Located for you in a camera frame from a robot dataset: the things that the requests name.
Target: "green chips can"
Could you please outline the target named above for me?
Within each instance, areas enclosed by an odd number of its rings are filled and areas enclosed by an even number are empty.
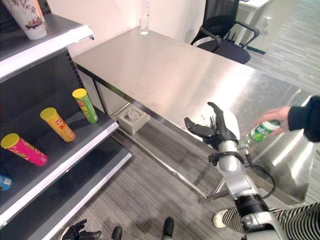
[[[72,92],[72,96],[75,98],[76,103],[88,122],[91,124],[96,123],[98,121],[98,116],[90,101],[87,91],[84,88],[78,88]]]

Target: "metal shelf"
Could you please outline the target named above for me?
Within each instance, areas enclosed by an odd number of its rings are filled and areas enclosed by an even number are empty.
[[[131,156],[106,139],[5,226],[0,239],[51,239]]]
[[[1,31],[0,79],[7,79],[24,68],[32,67],[32,63],[46,56],[94,36],[87,25],[52,13],[46,14],[44,18],[47,35],[37,40],[29,40],[18,26]]]
[[[0,195],[0,226],[7,224],[36,196],[118,128],[119,125],[107,115],[98,109],[96,112],[99,120],[94,124],[88,123],[81,111],[66,120],[75,132],[72,142],[63,141],[52,129],[31,142],[48,156],[45,165],[35,166],[15,155],[1,162],[13,179],[13,184]]]

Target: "can lid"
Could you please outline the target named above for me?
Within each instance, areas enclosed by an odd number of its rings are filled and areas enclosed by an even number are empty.
[[[10,133],[1,140],[1,147],[3,147],[4,149],[12,148],[14,145],[17,144],[19,138],[20,137],[18,134]]]
[[[83,98],[85,95],[87,95],[87,91],[84,88],[78,88],[72,92],[75,99]]]
[[[57,110],[54,107],[47,107],[42,110],[40,117],[43,120],[48,120],[57,114]]]

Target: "white cup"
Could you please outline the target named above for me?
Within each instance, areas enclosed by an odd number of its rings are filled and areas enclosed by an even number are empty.
[[[47,35],[36,0],[1,0],[30,40]]]

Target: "blue can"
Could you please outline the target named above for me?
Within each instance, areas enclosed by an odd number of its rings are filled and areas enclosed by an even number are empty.
[[[0,191],[8,190],[13,183],[13,180],[5,175],[0,175]]]

